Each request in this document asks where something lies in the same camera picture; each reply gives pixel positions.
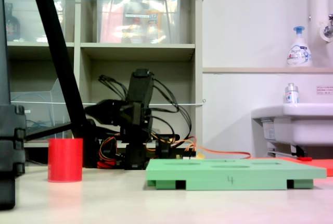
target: orange board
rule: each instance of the orange board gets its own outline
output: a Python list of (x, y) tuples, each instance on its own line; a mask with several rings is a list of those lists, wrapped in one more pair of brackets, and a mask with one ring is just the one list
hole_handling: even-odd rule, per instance
[(312, 161), (301, 161), (289, 157), (283, 157), (283, 158), (279, 157), (275, 159), (283, 159), (283, 160), (293, 161), (294, 163), (301, 163), (314, 167), (326, 168), (327, 176), (333, 176), (333, 159), (312, 160)]

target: green foam tray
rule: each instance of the green foam tray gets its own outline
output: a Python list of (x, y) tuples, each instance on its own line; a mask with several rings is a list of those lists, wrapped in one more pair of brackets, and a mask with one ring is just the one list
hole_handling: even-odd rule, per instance
[(281, 159), (152, 159), (148, 186), (187, 190), (311, 189), (326, 169)]

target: table surface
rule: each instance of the table surface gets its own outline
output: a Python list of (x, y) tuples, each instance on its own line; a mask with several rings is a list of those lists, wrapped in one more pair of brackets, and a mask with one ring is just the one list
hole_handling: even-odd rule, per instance
[(16, 186), (0, 223), (333, 223), (333, 177), (312, 190), (157, 191), (144, 171), (84, 169), (83, 182), (48, 183), (47, 167), (27, 167)]

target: white sink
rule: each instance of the white sink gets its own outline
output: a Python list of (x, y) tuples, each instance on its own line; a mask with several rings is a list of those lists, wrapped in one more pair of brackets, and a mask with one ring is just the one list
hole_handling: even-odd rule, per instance
[(269, 142), (333, 145), (333, 104), (299, 103), (259, 108), (251, 113), (263, 122)]

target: shelf board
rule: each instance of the shelf board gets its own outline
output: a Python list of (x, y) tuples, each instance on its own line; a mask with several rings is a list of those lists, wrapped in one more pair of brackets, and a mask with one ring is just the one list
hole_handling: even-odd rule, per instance
[[(71, 60), (74, 59), (74, 43), (66, 43)], [(7, 42), (10, 60), (51, 60), (48, 43), (40, 42)]]
[(48, 147), (48, 142), (24, 142), (24, 147)]
[[(117, 143), (117, 147), (118, 148), (126, 148), (127, 143), (121, 143), (118, 142)], [(187, 148), (188, 147), (188, 143), (183, 143), (182, 145), (180, 145), (177, 148)], [(48, 142), (34, 142), (34, 141), (30, 141), (30, 142), (25, 142), (23, 144), (24, 147), (48, 147)], [(147, 144), (148, 148), (155, 148), (155, 143), (148, 143)]]
[(295, 68), (203, 68), (203, 73), (300, 73), (300, 74), (333, 74), (333, 67), (295, 67)]
[(195, 44), (81, 43), (92, 60), (190, 61)]

